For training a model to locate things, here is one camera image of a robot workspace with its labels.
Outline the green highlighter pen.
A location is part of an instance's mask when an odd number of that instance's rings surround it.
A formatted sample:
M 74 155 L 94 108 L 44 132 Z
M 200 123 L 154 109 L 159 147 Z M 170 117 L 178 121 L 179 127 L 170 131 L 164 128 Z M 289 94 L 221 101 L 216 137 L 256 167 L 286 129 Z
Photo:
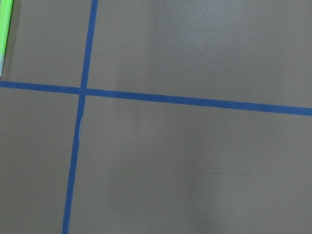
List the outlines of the green highlighter pen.
M 13 2 L 13 0 L 0 1 L 0 76 L 3 72 Z

